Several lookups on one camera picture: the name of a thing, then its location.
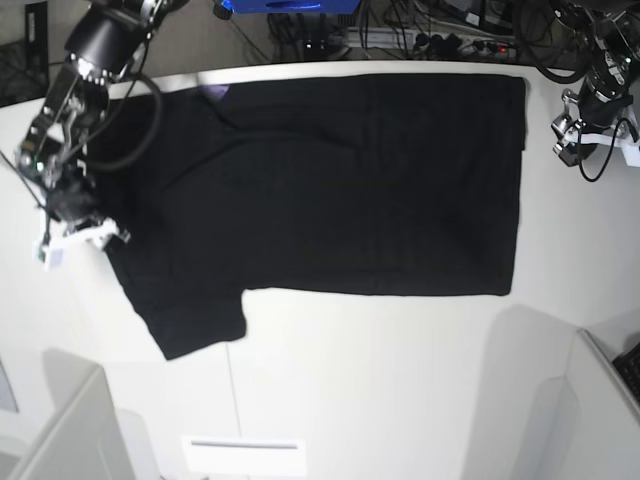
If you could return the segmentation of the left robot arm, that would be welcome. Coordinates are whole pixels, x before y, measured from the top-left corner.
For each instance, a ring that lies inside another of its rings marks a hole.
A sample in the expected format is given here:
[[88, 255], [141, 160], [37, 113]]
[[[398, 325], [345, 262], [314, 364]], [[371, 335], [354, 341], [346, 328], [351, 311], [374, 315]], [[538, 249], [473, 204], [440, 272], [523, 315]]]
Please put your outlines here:
[[563, 111], [551, 128], [554, 152], [568, 167], [584, 167], [598, 146], [639, 165], [639, 121], [631, 86], [639, 80], [637, 1], [553, 1], [560, 23], [585, 49], [580, 89], [562, 92]]

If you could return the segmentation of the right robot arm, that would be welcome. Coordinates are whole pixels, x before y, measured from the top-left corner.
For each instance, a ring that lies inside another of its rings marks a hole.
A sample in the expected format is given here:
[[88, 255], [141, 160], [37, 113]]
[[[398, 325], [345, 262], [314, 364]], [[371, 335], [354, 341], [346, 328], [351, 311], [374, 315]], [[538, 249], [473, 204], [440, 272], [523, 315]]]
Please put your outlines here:
[[[70, 246], [91, 242], [103, 249], [129, 231], [104, 211], [97, 173], [133, 164], [151, 145], [164, 105], [159, 88], [143, 71], [150, 42], [182, 1], [93, 1], [66, 44], [66, 58], [42, 107], [19, 144], [11, 166], [41, 210], [36, 257], [53, 261]], [[87, 153], [122, 112], [110, 105], [109, 89], [142, 83], [154, 100], [154, 116], [139, 144], [119, 159], [96, 162]]]

